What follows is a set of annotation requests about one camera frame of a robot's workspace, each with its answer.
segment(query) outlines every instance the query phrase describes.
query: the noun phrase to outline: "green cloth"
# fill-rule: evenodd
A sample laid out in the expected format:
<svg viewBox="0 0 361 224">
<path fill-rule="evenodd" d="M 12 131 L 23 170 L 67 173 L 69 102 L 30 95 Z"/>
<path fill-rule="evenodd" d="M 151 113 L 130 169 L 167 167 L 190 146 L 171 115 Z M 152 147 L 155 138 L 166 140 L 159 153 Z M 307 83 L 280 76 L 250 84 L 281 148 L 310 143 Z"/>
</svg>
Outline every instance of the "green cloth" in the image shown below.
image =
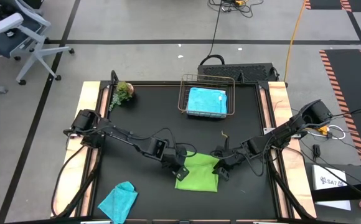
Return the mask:
<svg viewBox="0 0 361 224">
<path fill-rule="evenodd" d="M 218 175 L 213 174 L 213 167 L 219 159 L 212 156 L 197 153 L 195 156 L 187 157 L 185 167 L 189 174 L 182 180 L 176 179 L 175 188 L 179 190 L 194 190 L 217 192 Z"/>
</svg>

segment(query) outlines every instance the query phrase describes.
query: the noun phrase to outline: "wooden board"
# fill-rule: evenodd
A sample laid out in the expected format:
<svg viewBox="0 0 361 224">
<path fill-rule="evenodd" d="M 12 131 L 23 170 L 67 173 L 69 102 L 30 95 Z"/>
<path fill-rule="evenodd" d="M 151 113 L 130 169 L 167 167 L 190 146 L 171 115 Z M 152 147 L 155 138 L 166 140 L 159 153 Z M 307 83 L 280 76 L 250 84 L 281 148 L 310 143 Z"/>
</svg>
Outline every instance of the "wooden board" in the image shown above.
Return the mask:
<svg viewBox="0 0 361 224">
<path fill-rule="evenodd" d="M 268 102 L 266 101 L 266 93 L 264 89 L 260 89 L 261 93 L 261 100 L 262 100 L 262 108 L 263 108 L 263 115 L 265 117 L 265 125 L 267 128 L 273 128 L 270 120 L 270 113 L 268 108 Z M 273 158 L 276 157 L 275 151 L 271 151 L 271 155 Z M 274 162 L 274 168 L 279 172 L 279 162 Z M 281 187 L 276 184 L 277 190 L 278 190 L 278 196 L 279 196 L 279 203 L 280 203 L 280 212 L 281 216 L 283 218 L 289 218 L 288 212 L 287 212 L 287 204 L 286 204 L 286 197 L 284 196 L 283 191 L 281 190 Z"/>
<path fill-rule="evenodd" d="M 276 121 L 276 125 L 280 126 L 293 116 L 286 86 L 284 82 L 269 82 L 269 92 L 274 110 L 274 119 Z M 291 139 L 288 147 L 298 151 L 301 150 L 297 139 Z M 282 155 L 290 191 L 298 199 L 298 202 L 305 208 L 305 210 L 313 217 L 316 217 L 316 211 L 302 155 L 286 149 L 283 150 Z M 299 218 L 299 215 L 295 210 L 294 216 Z"/>
<path fill-rule="evenodd" d="M 80 100 L 78 102 L 75 116 L 80 110 L 96 108 L 96 102 L 99 95 L 100 82 L 84 82 L 81 90 Z M 82 138 L 70 139 L 64 161 L 72 156 L 81 147 Z M 87 157 L 87 148 L 81 150 L 64 168 L 57 187 L 54 200 L 54 210 L 59 214 L 67 204 L 73 199 L 74 195 L 80 188 L 82 173 Z"/>
<path fill-rule="evenodd" d="M 100 115 L 102 117 L 106 116 L 106 102 L 108 100 L 108 88 L 105 88 L 103 90 L 103 95 L 101 97 L 101 105 L 100 105 Z M 93 169 L 93 166 L 95 165 L 95 161 L 96 161 L 96 157 L 98 155 L 98 149 L 93 149 L 92 151 L 92 155 L 91 155 L 91 162 L 89 165 L 89 171 L 88 173 L 90 173 Z M 83 203 L 82 203 L 82 209 L 81 209 L 81 216 L 87 216 L 88 215 L 88 206 L 89 206 L 89 202 L 91 200 L 91 192 L 92 192 L 92 185 L 93 185 L 93 181 L 91 182 L 91 184 L 88 186 L 87 191 L 85 192 L 84 196 L 83 196 Z"/>
</svg>

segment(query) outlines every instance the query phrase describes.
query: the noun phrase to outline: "office chair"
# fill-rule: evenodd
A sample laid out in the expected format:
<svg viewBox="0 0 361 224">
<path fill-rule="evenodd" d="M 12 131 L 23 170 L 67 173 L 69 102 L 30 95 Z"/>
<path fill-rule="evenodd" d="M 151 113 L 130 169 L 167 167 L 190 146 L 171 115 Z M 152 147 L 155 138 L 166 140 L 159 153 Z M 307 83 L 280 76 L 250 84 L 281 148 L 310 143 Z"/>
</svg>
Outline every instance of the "office chair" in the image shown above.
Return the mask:
<svg viewBox="0 0 361 224">
<path fill-rule="evenodd" d="M 17 56 L 19 52 L 28 51 L 31 53 L 28 61 L 24 64 L 19 72 L 16 81 L 20 85 L 25 85 L 26 81 L 23 79 L 24 75 L 31 68 L 36 60 L 38 60 L 48 72 L 56 79 L 61 80 L 60 75 L 56 75 L 49 65 L 43 59 L 43 56 L 57 54 L 64 51 L 69 51 L 74 54 L 74 50 L 70 47 L 57 47 L 51 49 L 42 49 L 45 40 L 47 40 L 44 33 L 51 26 L 51 23 L 46 21 L 28 6 L 23 0 L 0 0 L 5 4 L 10 4 L 17 9 L 17 13 L 0 21 L 0 55 L 15 60 L 21 58 Z M 15 29 L 17 32 L 13 37 L 9 38 L 4 32 Z"/>
</svg>

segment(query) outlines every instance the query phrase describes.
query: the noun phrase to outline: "succulent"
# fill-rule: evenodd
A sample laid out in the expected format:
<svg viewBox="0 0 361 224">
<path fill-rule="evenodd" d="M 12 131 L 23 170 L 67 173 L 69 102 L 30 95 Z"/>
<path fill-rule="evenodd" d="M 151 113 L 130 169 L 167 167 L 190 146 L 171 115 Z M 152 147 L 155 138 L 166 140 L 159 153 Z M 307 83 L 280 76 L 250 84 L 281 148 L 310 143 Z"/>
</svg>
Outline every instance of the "succulent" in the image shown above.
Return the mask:
<svg viewBox="0 0 361 224">
<path fill-rule="evenodd" d="M 131 99 L 132 92 L 132 89 L 130 89 L 126 82 L 118 82 L 116 90 L 114 91 L 113 97 L 111 99 L 109 111 L 111 111 L 115 105 L 121 105 L 122 101 Z"/>
</svg>

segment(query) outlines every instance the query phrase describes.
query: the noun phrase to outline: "white paper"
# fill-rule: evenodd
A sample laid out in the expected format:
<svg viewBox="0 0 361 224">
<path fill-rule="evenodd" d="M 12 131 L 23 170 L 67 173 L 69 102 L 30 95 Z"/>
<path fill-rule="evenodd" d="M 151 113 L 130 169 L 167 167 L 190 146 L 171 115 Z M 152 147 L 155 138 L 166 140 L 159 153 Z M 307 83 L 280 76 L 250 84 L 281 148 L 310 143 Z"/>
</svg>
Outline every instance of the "white paper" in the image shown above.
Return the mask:
<svg viewBox="0 0 361 224">
<path fill-rule="evenodd" d="M 340 177 L 342 180 L 345 180 L 345 181 L 347 180 L 347 176 L 345 175 L 345 172 L 343 172 L 341 170 L 331 169 L 331 168 L 327 168 L 327 169 L 329 169 L 335 175 Z M 346 186 L 345 183 L 343 183 L 341 180 L 339 180 L 334 175 L 332 175 L 327 170 L 321 168 L 318 165 L 313 165 L 312 174 L 313 174 L 313 186 L 314 186 L 315 190 Z M 315 203 L 318 205 L 324 205 L 324 206 L 340 208 L 340 209 L 350 211 L 350 202 L 348 200 L 331 201 L 331 202 L 315 202 Z"/>
</svg>

